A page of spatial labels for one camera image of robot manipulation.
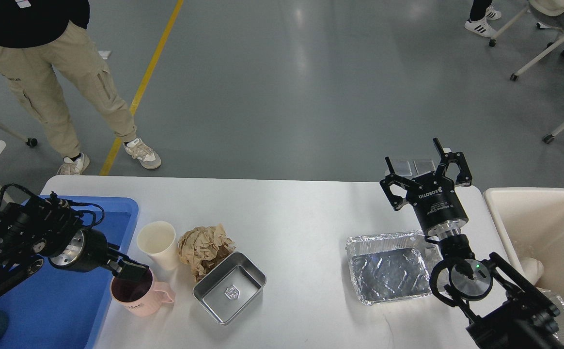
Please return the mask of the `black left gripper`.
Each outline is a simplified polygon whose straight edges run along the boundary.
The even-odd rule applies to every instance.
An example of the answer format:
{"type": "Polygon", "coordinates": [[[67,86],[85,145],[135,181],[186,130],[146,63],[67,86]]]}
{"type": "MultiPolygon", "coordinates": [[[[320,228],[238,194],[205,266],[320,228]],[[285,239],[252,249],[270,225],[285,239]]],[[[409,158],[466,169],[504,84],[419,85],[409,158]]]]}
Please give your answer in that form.
{"type": "Polygon", "coordinates": [[[51,257],[52,267],[76,272],[89,272],[97,267],[112,272],[118,280],[140,282],[149,271],[149,265],[131,260],[129,256],[118,259],[116,246],[107,242],[102,232],[89,228],[79,229],[65,250],[58,256],[51,257]]]}

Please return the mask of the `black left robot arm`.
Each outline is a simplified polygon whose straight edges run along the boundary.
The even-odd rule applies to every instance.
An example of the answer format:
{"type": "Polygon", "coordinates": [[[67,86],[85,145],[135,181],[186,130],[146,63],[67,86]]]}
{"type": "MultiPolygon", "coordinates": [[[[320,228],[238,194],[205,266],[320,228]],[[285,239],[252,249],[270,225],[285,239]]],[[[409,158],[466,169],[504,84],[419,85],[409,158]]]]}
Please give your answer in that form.
{"type": "Polygon", "coordinates": [[[25,204],[0,205],[0,297],[36,274],[49,261],[59,270],[89,272],[96,268],[110,271],[120,280],[140,281],[148,265],[120,252],[95,227],[102,222],[92,203],[33,194],[25,204]]]}

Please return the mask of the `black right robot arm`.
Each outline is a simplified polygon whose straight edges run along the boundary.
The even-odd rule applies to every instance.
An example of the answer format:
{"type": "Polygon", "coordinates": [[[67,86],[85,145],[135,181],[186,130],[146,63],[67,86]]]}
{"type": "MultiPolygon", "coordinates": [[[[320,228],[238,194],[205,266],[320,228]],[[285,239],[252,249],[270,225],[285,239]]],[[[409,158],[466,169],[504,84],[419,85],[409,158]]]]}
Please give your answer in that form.
{"type": "Polygon", "coordinates": [[[435,170],[408,178],[398,175],[390,157],[380,185],[394,210],[412,206],[424,240],[437,245],[441,261],[430,272],[432,294],[459,308],[480,349],[564,349],[555,334],[559,307],[496,252],[477,260],[462,233],[468,223],[455,188],[472,182],[464,153],[433,143],[440,161],[435,170]]]}

